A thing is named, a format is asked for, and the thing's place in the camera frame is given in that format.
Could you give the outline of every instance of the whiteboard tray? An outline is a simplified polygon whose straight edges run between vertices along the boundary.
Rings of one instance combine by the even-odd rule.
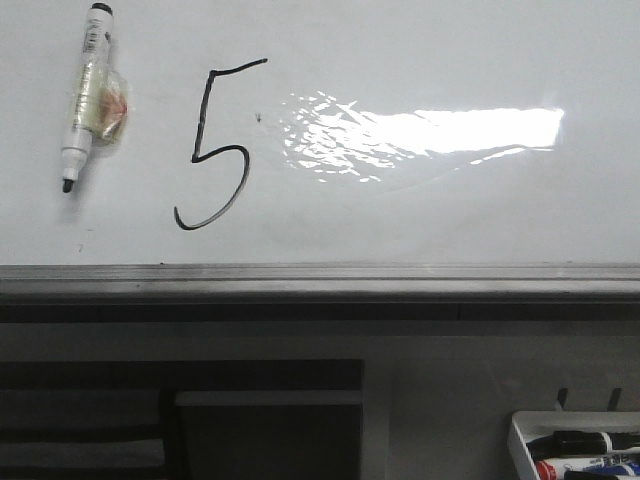
[[[521,480],[540,480],[527,443],[554,430],[632,432],[640,429],[640,412],[516,412],[507,444]]]

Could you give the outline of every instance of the whiteboard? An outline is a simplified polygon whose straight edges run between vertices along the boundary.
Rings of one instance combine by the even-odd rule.
[[[640,2],[111,0],[121,145],[62,193],[89,2],[2,0],[0,264],[635,263]],[[203,152],[190,158],[212,69]]]

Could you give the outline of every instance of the blue marker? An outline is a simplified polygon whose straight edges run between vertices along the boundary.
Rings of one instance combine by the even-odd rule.
[[[626,475],[637,477],[640,476],[640,465],[637,463],[621,463],[620,465],[612,465],[609,467],[587,468],[584,471],[597,473],[599,475]]]

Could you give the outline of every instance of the marker in tray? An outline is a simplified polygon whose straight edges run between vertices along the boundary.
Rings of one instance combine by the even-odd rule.
[[[534,461],[563,456],[640,453],[640,433],[558,430],[527,444]]]
[[[608,475],[640,475],[640,467],[633,463],[633,455],[606,457],[548,458],[535,463],[540,480],[563,480],[569,471],[592,472]]]

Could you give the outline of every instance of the black marker tip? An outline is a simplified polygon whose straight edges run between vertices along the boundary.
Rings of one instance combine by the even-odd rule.
[[[64,184],[62,185],[62,191],[64,193],[69,193],[73,188],[73,180],[69,180],[68,178],[64,179]]]
[[[93,5],[91,5],[91,8],[97,8],[98,10],[103,10],[113,17],[113,10],[111,10],[111,7],[106,3],[94,3]]]

